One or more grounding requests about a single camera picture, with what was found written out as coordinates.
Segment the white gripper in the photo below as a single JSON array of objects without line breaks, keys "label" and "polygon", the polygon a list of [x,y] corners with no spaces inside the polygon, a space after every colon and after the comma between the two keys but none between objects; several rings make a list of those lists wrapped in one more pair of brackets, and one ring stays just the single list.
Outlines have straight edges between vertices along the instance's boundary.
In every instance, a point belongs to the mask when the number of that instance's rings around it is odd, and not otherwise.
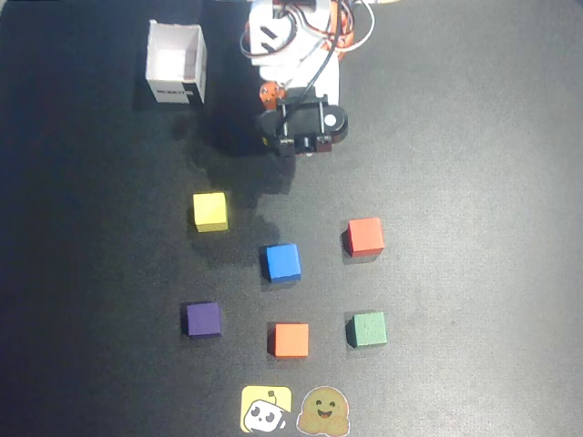
[{"label": "white gripper", "polygon": [[[278,103],[290,94],[290,89],[307,87],[327,55],[328,51],[322,48],[288,48],[259,57],[258,68],[263,81],[259,97],[264,110],[275,110]],[[331,105],[338,104],[340,68],[337,55],[332,55],[316,79],[313,90],[317,97],[328,97]]]}]

